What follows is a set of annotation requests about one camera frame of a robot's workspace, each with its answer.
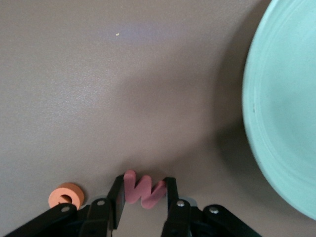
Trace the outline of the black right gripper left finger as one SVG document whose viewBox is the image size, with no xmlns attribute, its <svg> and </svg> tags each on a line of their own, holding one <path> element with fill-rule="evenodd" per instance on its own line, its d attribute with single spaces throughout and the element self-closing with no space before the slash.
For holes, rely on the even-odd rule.
<svg viewBox="0 0 316 237">
<path fill-rule="evenodd" d="M 8 237 L 111 237 L 118 228 L 124 208 L 123 175 L 116 177 L 105 198 L 77 210 L 73 204 L 62 203 L 47 210 Z"/>
</svg>

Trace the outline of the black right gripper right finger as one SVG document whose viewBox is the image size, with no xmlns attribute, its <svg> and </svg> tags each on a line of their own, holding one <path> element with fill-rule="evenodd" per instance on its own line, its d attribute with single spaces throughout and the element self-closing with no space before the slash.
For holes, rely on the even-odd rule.
<svg viewBox="0 0 316 237">
<path fill-rule="evenodd" d="M 162 237 L 259 237 L 255 230 L 221 205 L 200 210 L 179 198 L 176 179 L 164 178 L 168 215 Z"/>
</svg>

